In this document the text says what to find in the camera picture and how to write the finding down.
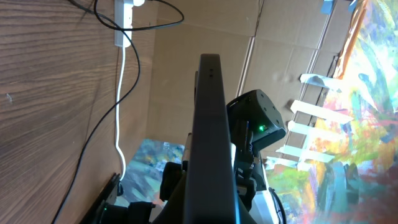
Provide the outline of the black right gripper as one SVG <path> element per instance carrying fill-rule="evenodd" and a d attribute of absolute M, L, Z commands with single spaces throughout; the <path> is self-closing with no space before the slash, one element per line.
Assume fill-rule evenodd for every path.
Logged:
<path fill-rule="evenodd" d="M 267 190 L 267 183 L 264 174 L 264 160 L 258 154 L 254 157 L 254 162 L 248 169 L 244 169 L 244 162 L 238 159 L 238 148 L 231 144 L 231 156 L 233 171 L 235 174 L 236 185 L 239 199 L 245 209 L 249 212 L 252 208 L 252 201 L 257 192 Z M 184 172 L 187 171 L 187 162 L 181 164 L 167 162 L 162 174 L 159 198 L 161 201 L 168 201 Z"/>

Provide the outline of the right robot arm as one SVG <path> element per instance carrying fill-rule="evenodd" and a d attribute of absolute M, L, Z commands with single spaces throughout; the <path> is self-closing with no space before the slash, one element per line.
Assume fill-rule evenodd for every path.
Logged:
<path fill-rule="evenodd" d="M 286 135 L 283 120 L 274 104 L 262 90 L 249 91 L 227 104 L 227 114 L 231 143 L 233 144 L 232 163 L 236 175 L 239 196 L 241 223 L 254 222 L 248 212 L 256 192 L 265 191 L 272 199 L 270 215 L 276 215 L 279 223 L 286 223 L 286 214 L 282 202 L 266 183 L 263 172 L 265 165 L 260 162 L 260 150 L 279 141 Z M 183 174 L 188 170 L 190 157 L 189 144 L 192 133 L 188 134 L 187 145 L 180 164 L 168 162 L 165 165 L 160 199 L 172 202 L 167 204 L 154 223 L 179 223 L 177 215 L 182 211 L 177 205 L 182 201 L 182 192 L 178 184 L 182 183 Z"/>

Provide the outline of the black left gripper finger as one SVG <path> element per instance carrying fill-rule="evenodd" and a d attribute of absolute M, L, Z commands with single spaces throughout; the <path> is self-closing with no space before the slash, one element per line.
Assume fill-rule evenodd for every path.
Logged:
<path fill-rule="evenodd" d="M 240 224 L 256 224 L 256 221 L 252 218 L 245 207 L 239 208 L 239 219 Z"/>

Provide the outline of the Samsung Galaxy smartphone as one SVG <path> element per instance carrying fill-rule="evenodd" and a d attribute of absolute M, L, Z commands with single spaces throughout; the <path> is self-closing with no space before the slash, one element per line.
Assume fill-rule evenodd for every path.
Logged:
<path fill-rule="evenodd" d="M 183 222 L 239 223 L 218 54 L 200 56 Z"/>

